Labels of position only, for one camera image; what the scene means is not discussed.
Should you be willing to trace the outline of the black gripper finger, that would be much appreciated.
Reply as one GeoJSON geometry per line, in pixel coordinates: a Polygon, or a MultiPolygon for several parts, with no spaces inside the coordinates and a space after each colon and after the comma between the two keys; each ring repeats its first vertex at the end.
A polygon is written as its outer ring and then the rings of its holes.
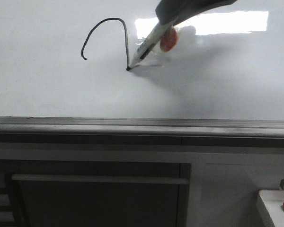
{"type": "Polygon", "coordinates": [[[205,11],[231,5],[236,0],[161,0],[155,9],[161,25],[174,21],[173,25],[205,11]]]}

